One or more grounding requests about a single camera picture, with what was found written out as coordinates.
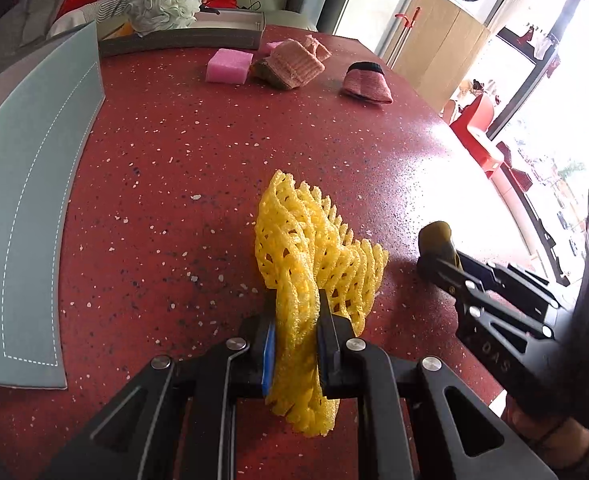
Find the white stitching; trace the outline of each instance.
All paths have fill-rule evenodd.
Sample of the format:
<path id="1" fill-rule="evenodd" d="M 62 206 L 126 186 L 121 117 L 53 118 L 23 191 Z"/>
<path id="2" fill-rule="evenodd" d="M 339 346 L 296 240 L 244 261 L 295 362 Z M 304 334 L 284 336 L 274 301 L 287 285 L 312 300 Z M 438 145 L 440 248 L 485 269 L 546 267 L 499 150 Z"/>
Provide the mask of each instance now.
<path id="1" fill-rule="evenodd" d="M 86 76 L 90 73 L 90 70 L 92 70 L 95 66 L 97 66 L 97 63 L 98 62 L 95 61 L 92 64 L 92 66 L 88 69 L 88 71 L 83 75 L 83 77 L 79 80 L 79 82 L 76 84 L 76 86 L 72 89 L 72 92 L 70 92 L 70 95 L 68 95 L 66 100 L 63 102 L 63 105 L 61 106 L 61 108 L 59 108 L 59 111 L 57 112 L 57 114 L 54 116 L 54 119 L 52 120 L 52 123 L 50 124 L 50 127 L 48 128 L 48 131 L 46 132 L 46 136 L 41 141 L 41 145 L 39 146 L 39 149 L 36 150 L 36 155 L 34 156 L 32 164 L 30 165 L 30 170 L 28 170 L 28 176 L 26 177 L 26 181 L 23 183 L 23 188 L 21 189 L 21 194 L 19 195 L 19 198 L 18 198 L 17 209 L 15 210 L 14 219 L 12 220 L 12 227 L 10 228 L 10 239 L 8 240 L 8 249 L 6 250 L 6 261 L 3 266 L 3 281 L 1 284 L 1 342 L 2 342 L 2 346 L 3 346 L 3 356 L 10 358 L 10 359 L 17 360 L 17 361 L 24 361 L 27 363 L 45 365 L 45 366 L 58 366 L 59 365 L 59 361 L 58 361 L 57 355 L 56 355 L 56 341 L 54 338 L 54 266 L 56 263 L 55 262 L 55 260 L 56 260 L 56 238 L 54 240 L 54 254 L 53 254 L 53 258 L 52 258 L 52 287 L 51 287 L 51 291 L 50 291 L 50 300 L 51 300 L 50 316 L 51 316 L 51 320 L 52 320 L 52 347 L 54 348 L 54 360 L 55 360 L 54 364 L 42 363 L 40 361 L 33 361 L 31 359 L 23 359 L 21 357 L 14 357 L 14 356 L 6 354 L 6 341 L 5 341 L 4 323 L 3 323 L 4 297 L 5 297 L 5 288 L 6 288 L 6 270 L 8 269 L 8 257 L 10 256 L 10 244 L 12 243 L 12 234 L 14 232 L 14 226 L 17 221 L 18 208 L 21 205 L 21 199 L 23 199 L 23 193 L 26 190 L 26 186 L 28 184 L 28 179 L 30 178 L 30 175 L 32 173 L 32 169 L 34 168 L 34 164 L 36 163 L 36 158 L 39 156 L 39 153 L 41 152 L 41 148 L 44 146 L 44 142 L 46 142 L 46 139 L 47 139 L 48 135 L 50 134 L 52 127 L 54 126 L 54 123 L 56 122 L 57 118 L 61 114 L 61 112 L 62 112 L 63 108 L 65 107 L 65 105 L 67 104 L 67 102 L 70 100 L 70 97 L 72 97 L 72 94 L 74 94 L 76 89 L 79 88 L 79 85 L 86 78 Z M 81 144 L 79 145 L 79 148 L 77 149 L 77 154 L 74 158 L 75 162 L 77 160 L 77 156 L 79 156 L 79 151 L 81 151 L 81 146 L 83 145 L 83 141 L 86 138 L 86 134 L 88 133 L 88 130 L 90 129 L 90 125 L 92 124 L 92 120 L 94 119 L 95 113 L 97 112 L 101 102 L 102 102 L 101 100 L 98 102 L 97 107 L 95 108 L 94 112 L 92 113 L 92 116 L 90 117 L 90 123 L 88 123 L 88 127 L 86 128 L 86 131 L 81 139 Z M 59 221 L 58 221 L 57 229 L 56 229 L 56 236 L 57 237 L 59 234 L 59 227 L 61 225 L 61 218 L 63 215 L 63 205 L 65 204 L 65 197 L 66 197 L 66 194 L 68 191 L 68 186 L 70 185 L 70 179 L 72 177 L 72 170 L 70 170 L 70 175 L 68 176 L 68 183 L 66 184 L 65 192 L 63 194 L 63 203 L 61 206 L 61 210 L 59 212 Z"/>

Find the metal screw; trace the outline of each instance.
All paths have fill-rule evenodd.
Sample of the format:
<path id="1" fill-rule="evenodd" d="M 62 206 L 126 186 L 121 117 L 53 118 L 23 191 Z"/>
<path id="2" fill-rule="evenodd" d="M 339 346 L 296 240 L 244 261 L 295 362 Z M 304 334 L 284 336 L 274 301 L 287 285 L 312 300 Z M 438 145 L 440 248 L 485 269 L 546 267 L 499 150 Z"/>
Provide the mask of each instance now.
<path id="1" fill-rule="evenodd" d="M 421 362 L 421 366 L 423 366 L 426 370 L 431 372 L 436 372 L 437 370 L 441 369 L 441 361 L 433 356 L 424 357 L 423 361 Z"/>
<path id="2" fill-rule="evenodd" d="M 348 339 L 346 341 L 346 346 L 348 350 L 352 350 L 353 352 L 361 352 L 364 348 L 366 348 L 366 342 L 363 339 L 359 339 L 358 337 L 353 337 L 352 339 Z"/>
<path id="3" fill-rule="evenodd" d="M 150 366 L 155 370 L 165 370 L 170 366 L 172 360 L 167 355 L 157 355 L 150 361 Z"/>
<path id="4" fill-rule="evenodd" d="M 246 340 L 242 337 L 231 337 L 225 342 L 230 350 L 243 350 L 246 348 Z"/>

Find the yellow foam net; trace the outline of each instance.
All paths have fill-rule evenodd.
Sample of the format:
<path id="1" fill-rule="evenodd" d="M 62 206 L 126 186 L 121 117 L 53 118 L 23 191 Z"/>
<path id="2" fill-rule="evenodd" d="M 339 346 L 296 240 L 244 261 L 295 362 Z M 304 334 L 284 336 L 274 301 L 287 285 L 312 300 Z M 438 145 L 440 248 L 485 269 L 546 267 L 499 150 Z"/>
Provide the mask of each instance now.
<path id="1" fill-rule="evenodd" d="M 263 194 L 255 256 L 268 288 L 276 288 L 276 363 L 266 402 L 306 436 L 334 427 L 338 400 L 321 393 L 316 358 L 319 289 L 332 312 L 360 335 L 381 285 L 388 251 L 354 240 L 330 197 L 277 171 Z"/>

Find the red handle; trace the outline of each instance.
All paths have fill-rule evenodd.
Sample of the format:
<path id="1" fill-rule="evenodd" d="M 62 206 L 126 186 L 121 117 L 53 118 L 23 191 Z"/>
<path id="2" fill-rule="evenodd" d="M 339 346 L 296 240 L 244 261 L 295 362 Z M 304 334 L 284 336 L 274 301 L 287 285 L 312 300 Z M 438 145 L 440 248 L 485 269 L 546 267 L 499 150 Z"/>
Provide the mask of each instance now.
<path id="1" fill-rule="evenodd" d="M 415 13 L 412 15 L 412 19 L 409 19 L 408 16 L 405 14 L 395 14 L 395 18 L 401 18 L 406 20 L 406 23 L 403 25 L 403 28 L 412 28 L 414 27 L 414 23 L 417 21 L 417 16 L 421 12 L 421 7 L 417 7 L 415 9 Z"/>

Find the red speckled countertop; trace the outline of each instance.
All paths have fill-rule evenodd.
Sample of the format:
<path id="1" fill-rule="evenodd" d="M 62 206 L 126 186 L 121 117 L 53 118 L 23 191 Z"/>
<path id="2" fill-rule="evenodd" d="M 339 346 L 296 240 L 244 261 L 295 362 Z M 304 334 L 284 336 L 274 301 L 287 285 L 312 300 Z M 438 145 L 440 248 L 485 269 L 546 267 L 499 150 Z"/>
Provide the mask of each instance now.
<path id="1" fill-rule="evenodd" d="M 304 35 L 269 27 L 264 40 Z M 386 107 L 339 95 L 351 63 L 377 58 L 355 40 L 315 36 L 333 56 L 291 92 L 205 83 L 214 49 L 102 61 L 106 101 L 63 232 L 68 390 L 0 388 L 0 456 L 16 478 L 35 478 L 153 356 L 202 354 L 259 311 L 254 221 L 279 169 L 321 187 L 355 237 L 390 251 L 363 337 L 402 358 L 440 356 L 486 402 L 500 391 L 455 338 L 453 300 L 420 281 L 415 262 L 419 229 L 443 219 L 466 253 L 527 264 L 510 213 L 404 79 L 386 69 L 395 98 Z M 335 430 L 307 439 L 262 402 L 242 402 L 237 469 L 254 479 L 355 479 L 355 414 L 343 401 Z"/>

